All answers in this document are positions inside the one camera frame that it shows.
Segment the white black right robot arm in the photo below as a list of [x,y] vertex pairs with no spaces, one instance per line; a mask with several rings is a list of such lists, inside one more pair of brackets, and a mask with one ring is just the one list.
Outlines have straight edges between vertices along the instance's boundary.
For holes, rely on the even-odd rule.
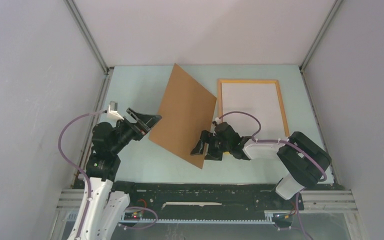
[[277,183],[270,196],[271,204],[277,209],[288,206],[300,191],[326,181],[326,171],[332,162],[325,150],[300,131],[293,132],[287,139],[258,140],[240,136],[226,122],[216,124],[213,132],[203,130],[190,155],[221,161],[224,153],[247,161],[274,158],[286,167],[288,174]]

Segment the brown cardboard backing board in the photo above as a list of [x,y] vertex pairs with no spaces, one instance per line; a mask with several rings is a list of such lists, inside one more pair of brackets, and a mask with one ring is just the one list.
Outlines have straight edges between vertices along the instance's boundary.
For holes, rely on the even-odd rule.
[[201,132],[210,130],[217,98],[178,64],[174,64],[149,140],[202,169],[203,155],[191,155]]

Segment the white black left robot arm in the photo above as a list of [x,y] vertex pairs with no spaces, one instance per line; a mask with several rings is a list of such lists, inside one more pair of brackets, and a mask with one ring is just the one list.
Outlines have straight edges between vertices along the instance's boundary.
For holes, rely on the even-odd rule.
[[115,126],[100,122],[93,127],[92,153],[85,169],[67,158],[62,151],[62,138],[58,139],[61,156],[83,175],[85,182],[70,240],[109,240],[125,210],[138,202],[138,194],[130,189],[112,190],[121,163],[118,154],[131,141],[140,141],[146,136],[162,116],[138,113],[131,108],[126,112],[134,122],[121,116],[112,105],[106,110],[83,114],[83,117],[106,114],[107,118],[116,120]]

